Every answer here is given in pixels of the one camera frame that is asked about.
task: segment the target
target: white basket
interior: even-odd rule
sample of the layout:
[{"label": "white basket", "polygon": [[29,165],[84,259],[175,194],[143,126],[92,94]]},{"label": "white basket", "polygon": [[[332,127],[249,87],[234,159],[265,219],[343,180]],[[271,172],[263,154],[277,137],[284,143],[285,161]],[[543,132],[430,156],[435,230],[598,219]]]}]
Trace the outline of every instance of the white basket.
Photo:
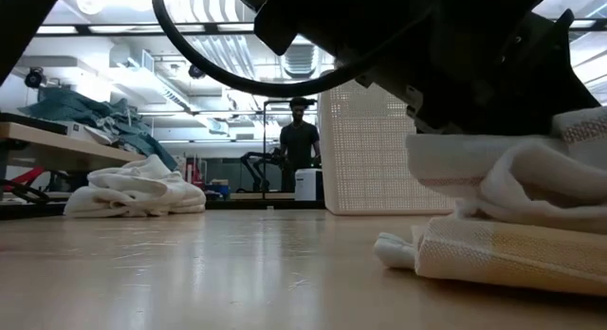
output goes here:
[{"label": "white basket", "polygon": [[407,105],[381,87],[349,82],[321,94],[322,177],[336,215],[443,214],[454,200],[421,186],[407,169]]}]

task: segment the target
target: teal fabric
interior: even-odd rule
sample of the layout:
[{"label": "teal fabric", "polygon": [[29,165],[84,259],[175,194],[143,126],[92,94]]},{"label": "teal fabric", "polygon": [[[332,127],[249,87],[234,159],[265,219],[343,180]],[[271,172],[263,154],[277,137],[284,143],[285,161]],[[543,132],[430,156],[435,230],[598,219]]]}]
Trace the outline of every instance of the teal fabric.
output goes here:
[{"label": "teal fabric", "polygon": [[40,119],[76,121],[101,129],[118,136],[119,146],[129,144],[146,156],[158,155],[169,170],[176,168],[173,157],[150,136],[150,128],[143,122],[137,109],[128,105],[127,100],[111,104],[93,101],[64,88],[41,89],[41,101],[20,108],[22,113]]}]

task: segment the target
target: black t-shirt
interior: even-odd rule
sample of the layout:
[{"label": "black t-shirt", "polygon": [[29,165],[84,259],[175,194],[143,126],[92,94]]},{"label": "black t-shirt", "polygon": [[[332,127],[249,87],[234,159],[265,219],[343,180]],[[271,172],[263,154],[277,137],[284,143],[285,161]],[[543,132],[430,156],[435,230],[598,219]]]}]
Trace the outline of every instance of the black t-shirt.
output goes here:
[{"label": "black t-shirt", "polygon": [[281,145],[286,145],[286,157],[294,170],[309,168],[312,144],[319,141],[319,130],[305,121],[299,127],[288,124],[281,131]]}]

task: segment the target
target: crumpled white towel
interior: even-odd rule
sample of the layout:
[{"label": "crumpled white towel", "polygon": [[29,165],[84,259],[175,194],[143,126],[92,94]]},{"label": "crumpled white towel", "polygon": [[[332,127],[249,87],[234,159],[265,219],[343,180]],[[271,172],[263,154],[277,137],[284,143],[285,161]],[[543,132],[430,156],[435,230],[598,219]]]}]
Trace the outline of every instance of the crumpled white towel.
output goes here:
[{"label": "crumpled white towel", "polygon": [[205,209],[205,194],[184,181],[179,172],[169,171],[156,155],[90,173],[88,181],[87,187],[70,196],[65,215],[160,216]]},{"label": "crumpled white towel", "polygon": [[381,233],[376,256],[428,278],[607,296],[607,107],[558,115],[552,131],[408,136],[411,174],[461,200],[411,243]]}]

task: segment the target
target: man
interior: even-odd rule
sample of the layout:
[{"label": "man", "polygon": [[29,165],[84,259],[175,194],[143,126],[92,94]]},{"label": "man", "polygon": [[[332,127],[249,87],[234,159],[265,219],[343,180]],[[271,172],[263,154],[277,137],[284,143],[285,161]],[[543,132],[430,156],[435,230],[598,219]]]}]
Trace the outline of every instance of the man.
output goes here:
[{"label": "man", "polygon": [[295,172],[309,168],[312,164],[312,152],[321,155],[319,131],[316,126],[304,121],[304,111],[309,102],[304,98],[293,98],[289,107],[293,115],[293,122],[283,127],[281,131],[281,156],[286,156],[290,173],[290,182],[287,191],[295,189]]}]

